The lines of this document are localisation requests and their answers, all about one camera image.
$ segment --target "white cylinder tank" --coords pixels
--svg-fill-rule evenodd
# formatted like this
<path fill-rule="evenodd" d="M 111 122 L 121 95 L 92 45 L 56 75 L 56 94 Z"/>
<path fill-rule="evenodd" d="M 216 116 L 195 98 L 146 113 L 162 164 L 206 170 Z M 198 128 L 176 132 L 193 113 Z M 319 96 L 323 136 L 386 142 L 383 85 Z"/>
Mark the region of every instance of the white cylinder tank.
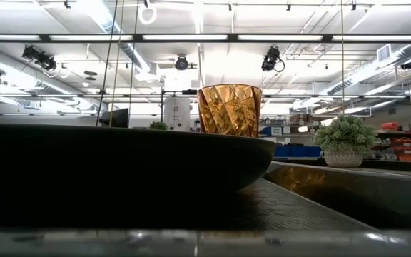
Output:
<path fill-rule="evenodd" d="M 164 103 L 164 123 L 168 130 L 190 131 L 190 99 L 172 96 Z"/>

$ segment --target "amber glass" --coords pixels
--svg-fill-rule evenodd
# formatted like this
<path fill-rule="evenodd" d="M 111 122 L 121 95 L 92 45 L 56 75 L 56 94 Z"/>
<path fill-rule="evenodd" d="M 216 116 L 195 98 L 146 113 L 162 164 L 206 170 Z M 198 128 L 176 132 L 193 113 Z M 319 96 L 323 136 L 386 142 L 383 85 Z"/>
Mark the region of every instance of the amber glass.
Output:
<path fill-rule="evenodd" d="M 207 86 L 198 92 L 201 130 L 258 137 L 261 89 L 241 84 Z"/>

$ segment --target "blue bin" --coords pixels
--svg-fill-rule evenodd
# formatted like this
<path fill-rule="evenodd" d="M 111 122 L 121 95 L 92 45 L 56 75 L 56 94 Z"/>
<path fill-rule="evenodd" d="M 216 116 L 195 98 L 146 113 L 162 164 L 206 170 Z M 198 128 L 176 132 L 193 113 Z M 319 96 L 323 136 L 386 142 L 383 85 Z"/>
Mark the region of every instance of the blue bin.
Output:
<path fill-rule="evenodd" d="M 308 157 L 307 147 L 305 146 L 290 146 L 291 157 Z"/>
<path fill-rule="evenodd" d="M 316 157 L 319 158 L 321 153 L 321 147 L 319 146 L 310 146 L 307 149 L 307 155 L 309 157 Z"/>
<path fill-rule="evenodd" d="M 290 147 L 277 146 L 274 157 L 290 157 Z"/>

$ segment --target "white pot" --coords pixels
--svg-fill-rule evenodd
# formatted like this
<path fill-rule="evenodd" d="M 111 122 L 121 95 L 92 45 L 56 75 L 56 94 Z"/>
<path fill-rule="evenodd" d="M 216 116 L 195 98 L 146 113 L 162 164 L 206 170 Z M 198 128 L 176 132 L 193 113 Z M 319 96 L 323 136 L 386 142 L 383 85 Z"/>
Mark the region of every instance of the white pot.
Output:
<path fill-rule="evenodd" d="M 362 154 L 351 147 L 338 151 L 325 150 L 326 164 L 333 168 L 357 168 L 363 158 Z"/>

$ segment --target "black plate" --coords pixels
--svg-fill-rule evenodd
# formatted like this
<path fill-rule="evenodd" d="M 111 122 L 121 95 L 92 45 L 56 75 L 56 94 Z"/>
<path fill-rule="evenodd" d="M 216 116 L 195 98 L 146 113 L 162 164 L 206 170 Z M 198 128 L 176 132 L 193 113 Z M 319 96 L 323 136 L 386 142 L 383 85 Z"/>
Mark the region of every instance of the black plate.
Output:
<path fill-rule="evenodd" d="M 0 183 L 43 191 L 235 191 L 264 173 L 274 151 L 273 142 L 238 136 L 0 124 Z"/>

